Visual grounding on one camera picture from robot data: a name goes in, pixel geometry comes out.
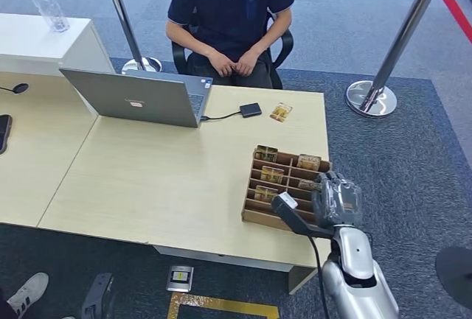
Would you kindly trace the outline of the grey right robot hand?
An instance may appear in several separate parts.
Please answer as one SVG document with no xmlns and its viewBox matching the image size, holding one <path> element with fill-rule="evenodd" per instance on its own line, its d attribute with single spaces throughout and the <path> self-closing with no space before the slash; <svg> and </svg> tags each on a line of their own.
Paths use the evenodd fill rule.
<svg viewBox="0 0 472 319">
<path fill-rule="evenodd" d="M 359 186 L 335 171 L 321 173 L 315 183 L 312 207 L 317 225 L 322 228 L 362 225 L 363 212 Z"/>
</svg>

